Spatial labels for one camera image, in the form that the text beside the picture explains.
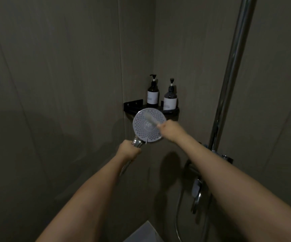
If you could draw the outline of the person's right hand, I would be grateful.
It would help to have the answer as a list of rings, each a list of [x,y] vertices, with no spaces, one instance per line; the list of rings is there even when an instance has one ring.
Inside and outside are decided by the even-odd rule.
[[[178,122],[173,120],[167,121],[169,121],[169,132],[167,135],[161,136],[168,139],[171,142],[178,144],[185,136],[187,136],[187,133]]]

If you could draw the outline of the person's left hand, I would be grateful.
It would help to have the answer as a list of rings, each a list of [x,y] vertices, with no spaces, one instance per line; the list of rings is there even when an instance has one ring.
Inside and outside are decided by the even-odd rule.
[[[116,153],[116,156],[122,159],[125,163],[128,161],[133,161],[134,159],[128,159],[128,146],[133,146],[133,142],[130,140],[124,140]]]

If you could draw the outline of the chrome handheld shower head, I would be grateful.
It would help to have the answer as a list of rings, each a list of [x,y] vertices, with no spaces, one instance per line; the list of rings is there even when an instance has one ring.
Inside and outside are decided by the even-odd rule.
[[[143,113],[145,111],[149,111],[152,116],[161,123],[166,121],[164,114],[155,108],[150,107],[139,111],[133,118],[132,122],[132,127],[135,133],[132,144],[138,148],[147,143],[157,142],[162,138],[159,129],[144,118]]]

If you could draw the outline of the person's right forearm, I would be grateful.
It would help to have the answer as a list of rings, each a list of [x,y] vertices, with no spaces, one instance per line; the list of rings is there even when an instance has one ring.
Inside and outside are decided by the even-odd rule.
[[[187,139],[193,138],[187,135],[178,145]],[[249,175],[235,169],[235,209],[227,213],[222,207],[226,214],[250,242],[291,242],[291,207]]]

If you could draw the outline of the white cleaning brush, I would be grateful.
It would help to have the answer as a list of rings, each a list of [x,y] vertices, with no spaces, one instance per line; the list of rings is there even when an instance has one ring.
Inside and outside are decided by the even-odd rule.
[[[161,122],[155,119],[149,111],[145,111],[143,113],[143,116],[149,123],[151,123],[155,127],[161,124]]]

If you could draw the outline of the chrome shower riser pipe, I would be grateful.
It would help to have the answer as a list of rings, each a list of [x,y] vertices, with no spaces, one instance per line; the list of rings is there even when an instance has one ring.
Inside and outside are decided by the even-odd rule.
[[[217,152],[257,0],[241,0],[208,149]]]

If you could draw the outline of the dark pump bottle white label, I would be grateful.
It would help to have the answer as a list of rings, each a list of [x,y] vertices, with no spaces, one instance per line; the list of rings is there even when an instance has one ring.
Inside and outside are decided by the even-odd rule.
[[[156,74],[151,74],[150,76],[152,77],[152,81],[147,92],[147,106],[156,108],[158,107],[159,89],[157,86]]]
[[[175,93],[175,87],[173,85],[174,78],[170,78],[170,85],[168,87],[168,92],[164,95],[164,111],[172,111],[176,109],[177,106],[177,95]]]

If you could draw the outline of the person's left forearm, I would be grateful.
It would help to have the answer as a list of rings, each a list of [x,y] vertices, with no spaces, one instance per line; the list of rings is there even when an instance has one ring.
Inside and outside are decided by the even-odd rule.
[[[115,155],[77,190],[36,242],[97,242],[119,174],[131,160]]]

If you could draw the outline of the black corner shelf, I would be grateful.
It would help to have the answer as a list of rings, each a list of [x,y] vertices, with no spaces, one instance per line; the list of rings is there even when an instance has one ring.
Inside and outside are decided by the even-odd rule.
[[[171,119],[174,121],[178,121],[180,109],[178,107],[176,107],[176,109],[173,109],[173,110],[163,110],[163,106],[164,106],[164,101],[161,101],[159,106],[155,107],[155,109],[161,111],[167,120]],[[148,108],[148,105],[143,104],[143,99],[129,101],[129,102],[125,102],[123,104],[123,110],[126,113],[126,115],[128,115],[128,117],[130,117],[130,118],[135,117],[135,115],[139,111],[146,109],[146,108]]]

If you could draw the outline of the chrome shower mixer valve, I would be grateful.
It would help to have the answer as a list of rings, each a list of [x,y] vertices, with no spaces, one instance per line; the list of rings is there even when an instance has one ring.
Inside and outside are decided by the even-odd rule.
[[[234,211],[236,169],[234,166],[203,147],[194,139],[187,139],[180,147],[199,169],[212,194],[227,213]]]

